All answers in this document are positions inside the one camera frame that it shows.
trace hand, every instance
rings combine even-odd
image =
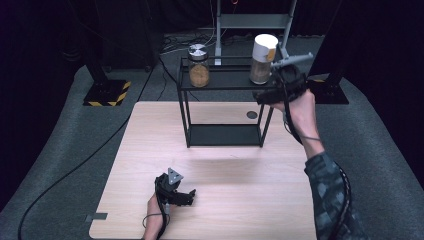
[[[149,217],[146,219],[146,231],[144,231],[143,238],[145,240],[156,240],[162,229],[163,219],[155,193],[147,202],[147,216]]]
[[[271,104],[270,106],[282,112],[284,111],[283,102]],[[293,125],[302,140],[307,158],[309,159],[323,152],[324,147],[320,141],[308,139],[319,139],[315,116],[315,95],[308,89],[302,96],[290,102],[289,106]]]

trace camouflage sleeve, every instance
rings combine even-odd
[[[317,239],[369,239],[352,206],[349,180],[325,152],[306,162]]]

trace white canister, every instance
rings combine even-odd
[[[260,34],[255,37],[250,68],[250,80],[252,82],[265,84],[268,81],[277,44],[278,39],[270,34]]]

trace cylindrical container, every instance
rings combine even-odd
[[[260,34],[255,37],[250,68],[250,80],[252,82],[265,84],[268,81],[277,43],[278,39],[269,34]]]
[[[209,83],[208,52],[203,44],[194,44],[188,48],[188,69],[191,85],[204,87]]]

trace yellow and black hazard tape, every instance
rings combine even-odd
[[[131,82],[125,82],[122,87],[122,91],[119,95],[111,96],[111,99],[107,99],[107,101],[99,101],[99,100],[86,100],[84,101],[85,106],[93,106],[93,107],[101,107],[101,106],[119,106],[124,101],[127,96],[128,89],[131,85]]]

